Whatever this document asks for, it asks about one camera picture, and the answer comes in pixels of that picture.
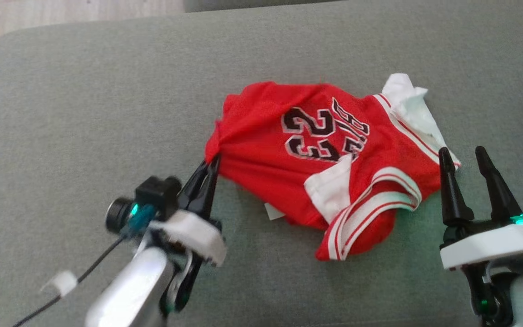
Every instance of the red basketball jersey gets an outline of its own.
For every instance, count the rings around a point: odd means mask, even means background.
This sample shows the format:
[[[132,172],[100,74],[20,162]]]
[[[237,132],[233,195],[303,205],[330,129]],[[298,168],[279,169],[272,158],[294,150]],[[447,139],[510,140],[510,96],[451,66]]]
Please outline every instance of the red basketball jersey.
[[[345,259],[384,240],[395,209],[415,210],[440,187],[445,144],[426,92],[405,74],[363,99],[328,84],[256,83],[227,97],[206,160],[220,154],[222,176],[292,224],[326,230],[318,259]]]

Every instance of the couch cushion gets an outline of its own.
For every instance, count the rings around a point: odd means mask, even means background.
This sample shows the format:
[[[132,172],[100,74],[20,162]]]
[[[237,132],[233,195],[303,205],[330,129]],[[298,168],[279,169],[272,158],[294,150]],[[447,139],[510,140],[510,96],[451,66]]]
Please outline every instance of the couch cushion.
[[[112,199],[151,174],[187,180],[228,93],[261,80],[333,83],[357,97],[405,72],[463,163],[459,183],[489,217],[474,158],[487,148],[523,198],[523,2],[330,2],[29,29],[0,39],[0,326],[45,302],[57,271],[80,274],[114,236]],[[322,233],[268,221],[227,180],[215,217],[230,246],[204,268],[171,326],[469,326],[462,273],[446,272],[440,199],[400,212],[391,236],[321,263]],[[83,325],[131,258],[122,246],[30,326]]]

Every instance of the red and white stripe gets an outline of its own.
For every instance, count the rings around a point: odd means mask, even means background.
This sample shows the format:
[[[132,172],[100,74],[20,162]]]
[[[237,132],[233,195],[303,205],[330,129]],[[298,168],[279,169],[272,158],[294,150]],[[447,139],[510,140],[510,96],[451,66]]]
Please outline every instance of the red and white stripe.
[[[374,185],[384,180],[390,180],[405,189],[402,192],[381,192],[368,201],[361,203],[372,191]],[[415,210],[423,200],[416,182],[395,167],[378,170],[373,176],[369,187],[344,209],[332,222],[328,235],[328,254],[330,259],[343,260],[350,247],[363,230],[383,211],[404,208]]]
[[[380,105],[385,110],[386,114],[389,117],[390,122],[394,125],[395,128],[401,133],[403,133],[405,136],[407,136],[421,151],[423,151],[424,154],[426,154],[429,158],[431,158],[436,164],[439,164],[439,149],[436,146],[432,146],[428,142],[424,141],[425,136],[419,135],[416,131],[413,131],[409,126],[400,120],[398,120],[394,114],[391,112],[391,104],[390,101],[382,94],[375,94],[374,97],[378,100]],[[456,156],[451,153],[453,160],[453,164],[458,168],[461,166],[461,162],[457,160]]]

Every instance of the red fabric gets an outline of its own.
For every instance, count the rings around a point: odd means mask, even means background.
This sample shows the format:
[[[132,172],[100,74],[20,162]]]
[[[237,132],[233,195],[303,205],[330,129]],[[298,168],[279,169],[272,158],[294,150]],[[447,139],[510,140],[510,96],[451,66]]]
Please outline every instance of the red fabric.
[[[342,113],[334,112],[334,107],[342,108]],[[291,119],[300,116],[300,110],[314,123]],[[354,120],[344,117],[344,112]],[[311,124],[316,127],[313,133]],[[334,127],[330,134],[328,126]],[[297,153],[289,150],[292,139],[303,142]],[[357,156],[350,173],[351,203],[369,186],[373,174],[387,166],[399,168],[415,180],[423,199],[440,187],[438,164],[398,131],[376,97],[357,99],[328,84],[264,82],[247,86],[240,95],[229,95],[223,118],[216,122],[206,145],[206,161],[219,153],[222,176],[285,213],[290,223],[322,230],[328,228],[328,222],[312,204],[304,182],[335,165],[346,153]],[[394,188],[377,184],[370,196]],[[395,211],[385,211],[370,223],[351,253],[367,251],[384,240],[394,226]],[[328,259],[323,247],[317,258]]]

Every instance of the robotic arm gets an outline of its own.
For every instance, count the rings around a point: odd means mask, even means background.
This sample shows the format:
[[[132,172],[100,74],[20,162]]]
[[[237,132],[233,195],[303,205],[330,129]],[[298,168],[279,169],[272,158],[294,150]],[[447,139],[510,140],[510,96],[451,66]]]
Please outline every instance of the robotic arm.
[[[460,269],[483,327],[523,327],[523,212],[483,147],[475,149],[488,185],[491,220],[474,221],[465,205],[447,148],[439,152],[443,222],[439,247],[444,268]]]
[[[203,263],[222,265],[221,224],[211,219],[219,159],[203,162],[182,188],[176,178],[148,178],[135,199],[118,198],[106,227],[143,238],[133,260],[90,307],[86,327],[165,327],[181,311]]]

